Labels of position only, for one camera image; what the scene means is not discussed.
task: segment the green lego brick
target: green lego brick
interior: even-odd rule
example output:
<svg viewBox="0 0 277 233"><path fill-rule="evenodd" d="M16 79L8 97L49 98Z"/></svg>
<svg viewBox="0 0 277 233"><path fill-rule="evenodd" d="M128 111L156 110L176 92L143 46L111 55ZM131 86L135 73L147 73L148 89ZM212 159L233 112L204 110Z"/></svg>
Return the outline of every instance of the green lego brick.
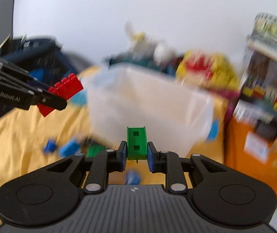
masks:
<svg viewBox="0 0 277 233"><path fill-rule="evenodd" d="M92 144L89 146L87 157L95 157L98 152L104 151L105 149L106 149L106 146L103 146L101 144L97 144L97 143Z"/></svg>
<svg viewBox="0 0 277 233"><path fill-rule="evenodd" d="M146 128L127 127L128 160L147 159L147 135Z"/></svg>

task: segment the blue block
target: blue block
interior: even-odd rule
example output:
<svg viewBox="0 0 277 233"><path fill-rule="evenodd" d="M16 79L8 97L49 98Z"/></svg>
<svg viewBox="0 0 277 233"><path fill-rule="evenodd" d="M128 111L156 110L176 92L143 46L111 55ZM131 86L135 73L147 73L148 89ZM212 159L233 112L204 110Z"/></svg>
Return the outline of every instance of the blue block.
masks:
<svg viewBox="0 0 277 233"><path fill-rule="evenodd" d="M57 145L56 145L55 141L49 139L43 152L53 153L56 150L56 148L57 148Z"/></svg>
<svg viewBox="0 0 277 233"><path fill-rule="evenodd" d="M42 81L43 80L43 77L44 77L44 69L35 69L35 70L32 70L29 75L37 78L39 81Z"/></svg>
<svg viewBox="0 0 277 233"><path fill-rule="evenodd" d="M154 156L151 153L150 147L147 147L147 163L150 172L154 171Z"/></svg>
<svg viewBox="0 0 277 233"><path fill-rule="evenodd" d="M80 143L78 143L75 138L72 138L59 149L59 156L68 157L78 152L79 149L80 149Z"/></svg>
<svg viewBox="0 0 277 233"><path fill-rule="evenodd" d="M209 135L208 135L206 141L214 141L217 138L218 132L219 132L219 126L220 126L220 124L219 124L219 120L217 118L212 123L212 127L211 127L211 130L209 131Z"/></svg>
<svg viewBox="0 0 277 233"><path fill-rule="evenodd" d="M139 185L141 182L141 175L135 170L130 170L125 175L125 184L126 185Z"/></svg>
<svg viewBox="0 0 277 233"><path fill-rule="evenodd" d="M88 102L86 93L86 89L83 89L82 91L78 92L70 99L70 103L76 106L86 106Z"/></svg>
<svg viewBox="0 0 277 233"><path fill-rule="evenodd" d="M125 143L125 148L123 149L123 152L122 152L122 167L123 167L123 170L125 169L125 166L127 164L127 150L128 150L128 147L127 147L127 143Z"/></svg>

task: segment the box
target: box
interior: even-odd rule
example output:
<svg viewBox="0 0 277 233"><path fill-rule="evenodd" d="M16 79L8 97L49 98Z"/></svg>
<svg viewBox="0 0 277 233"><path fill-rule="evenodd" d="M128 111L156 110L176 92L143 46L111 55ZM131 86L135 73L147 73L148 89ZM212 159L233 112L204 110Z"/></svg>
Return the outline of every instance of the box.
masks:
<svg viewBox="0 0 277 233"><path fill-rule="evenodd" d="M127 127L146 127L157 150L185 157L206 140L213 122L213 99L173 78L130 65L115 66L82 81L88 90L92 132L118 145Z"/></svg>

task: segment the blue lego brick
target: blue lego brick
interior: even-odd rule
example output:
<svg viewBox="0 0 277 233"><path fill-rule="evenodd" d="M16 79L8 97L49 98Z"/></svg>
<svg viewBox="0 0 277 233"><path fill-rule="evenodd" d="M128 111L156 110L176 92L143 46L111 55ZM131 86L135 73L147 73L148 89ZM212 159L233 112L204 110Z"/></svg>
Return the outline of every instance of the blue lego brick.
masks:
<svg viewBox="0 0 277 233"><path fill-rule="evenodd" d="M53 153L56 149L57 149L57 145L55 141L52 139L49 139L43 151L46 153Z"/></svg>
<svg viewBox="0 0 277 233"><path fill-rule="evenodd" d="M70 99L70 103L76 106L86 106L88 103L86 94L87 94L87 90L83 89L82 91L78 92Z"/></svg>
<svg viewBox="0 0 277 233"><path fill-rule="evenodd" d="M127 164L127 157L128 157L128 150L127 150L127 143L125 143L125 148L123 149L122 152L122 164L123 164L123 170L125 169L125 166Z"/></svg>
<svg viewBox="0 0 277 233"><path fill-rule="evenodd" d="M147 163L150 172L154 171L154 156L151 153L150 147L147 147Z"/></svg>
<svg viewBox="0 0 277 233"><path fill-rule="evenodd" d="M220 126L220 124L219 124L219 120L217 118L212 123L212 127L211 127L211 130L209 131L209 135L208 135L206 141L214 141L217 138L218 133L219 133L219 126Z"/></svg>
<svg viewBox="0 0 277 233"><path fill-rule="evenodd" d="M125 175L126 185L139 185L141 183L141 175L138 171L130 170Z"/></svg>
<svg viewBox="0 0 277 233"><path fill-rule="evenodd" d="M80 149L80 143L78 143L75 138L72 138L59 149L59 156L68 157L78 152L79 149Z"/></svg>

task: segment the red block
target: red block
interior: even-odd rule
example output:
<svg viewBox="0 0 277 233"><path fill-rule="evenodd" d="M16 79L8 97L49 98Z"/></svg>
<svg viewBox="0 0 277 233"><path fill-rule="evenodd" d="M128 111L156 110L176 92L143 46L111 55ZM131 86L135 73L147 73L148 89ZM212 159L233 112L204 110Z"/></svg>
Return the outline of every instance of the red block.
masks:
<svg viewBox="0 0 277 233"><path fill-rule="evenodd" d="M69 74L67 78L63 78L61 82L57 82L54 87L48 89L50 93L56 94L65 100L73 97L81 90L83 90L83 86L75 74ZM44 117L54 110L40 103L37 104L37 107Z"/></svg>
<svg viewBox="0 0 277 233"><path fill-rule="evenodd" d="M52 111L54 111L53 108L50 108L48 106L42 105L40 103L37 104L37 107L39 109L39 112L46 117L48 114L50 114Z"/></svg>

